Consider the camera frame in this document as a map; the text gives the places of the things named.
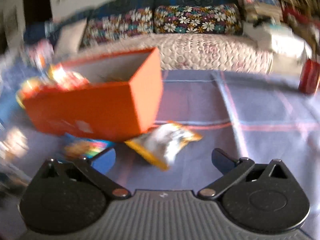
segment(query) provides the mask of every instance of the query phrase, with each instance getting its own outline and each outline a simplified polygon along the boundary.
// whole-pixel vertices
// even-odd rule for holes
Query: floral cushion
[[[131,10],[125,14],[110,15],[102,19],[91,19],[85,30],[82,46],[153,33],[150,7]]]
[[[242,34],[235,4],[191,7],[159,6],[155,11],[156,33]]]

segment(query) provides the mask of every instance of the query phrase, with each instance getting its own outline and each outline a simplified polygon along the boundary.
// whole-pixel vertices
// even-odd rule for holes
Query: yellow snack bag
[[[146,134],[125,141],[125,144],[152,165],[166,171],[185,145],[192,141],[199,141],[201,138],[200,134],[191,132],[181,124],[169,122]]]

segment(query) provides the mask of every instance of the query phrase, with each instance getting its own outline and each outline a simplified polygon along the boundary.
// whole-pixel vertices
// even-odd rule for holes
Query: stack of books
[[[244,6],[247,22],[255,21],[263,16],[271,17],[277,24],[283,20],[282,11],[279,6],[266,3],[250,3]]]

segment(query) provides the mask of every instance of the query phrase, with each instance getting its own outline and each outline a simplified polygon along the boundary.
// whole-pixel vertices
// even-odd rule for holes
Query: open cardboard box
[[[163,91],[157,48],[61,64],[92,85],[25,99],[39,131],[121,142],[146,132],[155,121]]]

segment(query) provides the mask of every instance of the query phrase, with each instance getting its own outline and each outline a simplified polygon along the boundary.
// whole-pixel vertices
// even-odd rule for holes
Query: plaid blanket
[[[163,78],[164,94],[155,125],[174,120],[201,133],[203,139],[189,143],[166,172],[119,144],[116,164],[107,175],[132,192],[197,192],[221,176],[211,163],[216,147],[256,163],[280,158],[310,200],[310,215],[302,230],[320,239],[320,94],[307,97],[297,91],[298,80],[276,76],[176,70],[164,71]],[[6,122],[1,111],[2,107],[0,118]],[[15,165],[32,177],[44,159],[60,150],[60,140],[36,132],[19,107],[10,113],[10,122],[21,128],[29,142],[28,154]],[[16,204],[17,200],[12,200],[0,212],[0,231],[12,238],[25,230]]]

